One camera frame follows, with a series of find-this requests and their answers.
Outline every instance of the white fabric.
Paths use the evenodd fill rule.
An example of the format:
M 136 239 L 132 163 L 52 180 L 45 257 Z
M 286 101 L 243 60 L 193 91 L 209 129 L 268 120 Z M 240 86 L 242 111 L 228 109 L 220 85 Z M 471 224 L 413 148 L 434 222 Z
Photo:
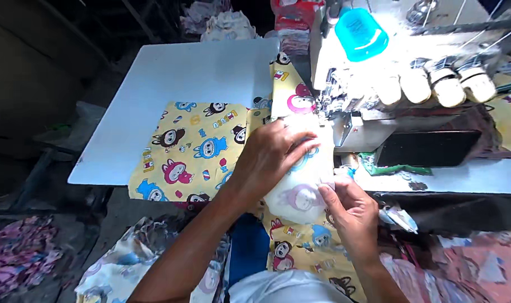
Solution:
M 258 272 L 235 283 L 229 294 L 231 303 L 352 303 L 330 283 L 302 270 Z

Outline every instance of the fabric scrap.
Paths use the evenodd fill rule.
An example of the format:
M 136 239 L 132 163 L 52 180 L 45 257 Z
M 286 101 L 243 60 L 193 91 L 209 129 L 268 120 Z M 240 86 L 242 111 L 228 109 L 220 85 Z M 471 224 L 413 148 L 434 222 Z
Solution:
M 55 247 L 52 217 L 31 217 L 0 230 L 0 299 L 18 287 L 38 285 L 63 253 Z
M 91 265 L 75 288 L 77 303 L 126 302 L 151 265 L 171 247 L 192 217 L 163 216 L 155 221 L 143 217 L 117 243 Z M 192 293 L 198 302 L 211 303 L 219 289 L 220 274 L 229 252 L 224 235 L 204 277 Z

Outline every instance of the blue cartoon character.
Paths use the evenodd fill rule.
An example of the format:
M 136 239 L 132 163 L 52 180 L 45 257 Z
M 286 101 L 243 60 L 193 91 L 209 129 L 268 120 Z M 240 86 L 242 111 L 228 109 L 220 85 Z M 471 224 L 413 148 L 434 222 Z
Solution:
M 143 195 L 144 199 L 151 201 L 169 201 L 165 197 L 164 192 L 156 185 L 156 183 L 148 183 L 148 179 L 144 179 L 140 186 L 136 189 L 138 194 Z
M 312 149 L 309 152 L 307 152 L 302 158 L 299 159 L 299 161 L 297 161 L 297 162 L 295 162 L 295 164 L 293 164 L 293 166 L 287 173 L 289 175 L 291 175 L 292 171 L 301 170 L 306 165 L 306 162 L 308 162 L 308 159 L 315 156 L 315 154 L 317 154 L 318 152 L 319 152 L 319 148 L 317 148 L 317 147 L 315 149 Z
M 312 229 L 314 230 L 314 234 L 312 236 L 314 245 L 318 247 L 328 247 L 332 238 L 330 230 L 318 224 L 314 224 Z
M 203 141 L 200 146 L 194 148 L 194 151 L 197 152 L 194 158 L 210 159 L 212 157 L 217 157 L 222 150 L 226 149 L 227 143 L 225 142 L 225 137 L 221 139 L 217 139 L 216 137 L 209 138 Z
M 192 107 L 197 107 L 197 104 L 194 102 L 176 102 L 175 107 L 177 107 L 180 111 L 187 111 L 190 113 L 192 111 Z
M 233 172 L 230 171 L 227 175 L 225 175 L 224 178 L 222 179 L 222 182 L 218 183 L 215 186 L 215 188 L 220 189 L 220 187 L 224 186 L 225 182 L 227 182 L 229 180 L 229 178 L 231 177 L 232 174 L 233 174 Z

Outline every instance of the cloth pile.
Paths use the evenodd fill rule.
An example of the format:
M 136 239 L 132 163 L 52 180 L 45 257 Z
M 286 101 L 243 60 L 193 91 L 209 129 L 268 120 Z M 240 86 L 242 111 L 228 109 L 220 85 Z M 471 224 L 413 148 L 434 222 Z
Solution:
M 18 287 L 38 285 L 63 253 L 53 238 L 52 217 L 31 217 L 0 230 L 0 299 Z
M 467 287 L 476 301 L 511 302 L 511 231 L 440 242 L 432 248 L 433 261 L 449 280 Z
M 207 21 L 207 30 L 201 35 L 200 41 L 243 40 L 255 39 L 256 28 L 242 11 L 221 12 L 217 17 Z
M 147 270 L 171 247 L 192 217 L 163 216 L 156 220 L 141 218 L 123 237 L 82 276 L 75 292 L 77 303 L 125 302 Z M 220 274 L 229 252 L 230 239 L 224 235 L 201 282 L 192 292 L 197 302 L 213 302 L 222 292 Z
M 229 0 L 214 0 L 210 3 L 195 1 L 190 8 L 184 8 L 185 16 L 181 16 L 181 24 L 187 33 L 203 34 L 207 27 L 207 21 L 218 16 L 220 12 L 229 11 Z
M 416 303 L 474 303 L 488 302 L 472 296 L 469 288 L 435 273 L 414 266 L 407 260 L 393 259 L 383 253 L 381 262 L 410 302 Z

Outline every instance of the pink fabric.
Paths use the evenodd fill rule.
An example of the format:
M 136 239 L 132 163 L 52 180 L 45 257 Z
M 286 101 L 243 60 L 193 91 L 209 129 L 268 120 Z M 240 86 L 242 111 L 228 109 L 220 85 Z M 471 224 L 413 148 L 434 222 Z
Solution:
M 444 249 L 443 256 L 439 252 L 434 254 L 434 261 L 440 264 L 449 280 L 468 286 L 477 300 L 511 302 L 511 231 L 480 233 L 471 239 L 472 246 Z M 494 259 L 492 254 L 496 256 L 496 263 L 488 264 Z M 485 281 L 497 279 L 500 273 L 502 281 Z
M 31 217 L 0 230 L 0 299 L 18 286 L 38 285 L 61 258 L 51 220 Z

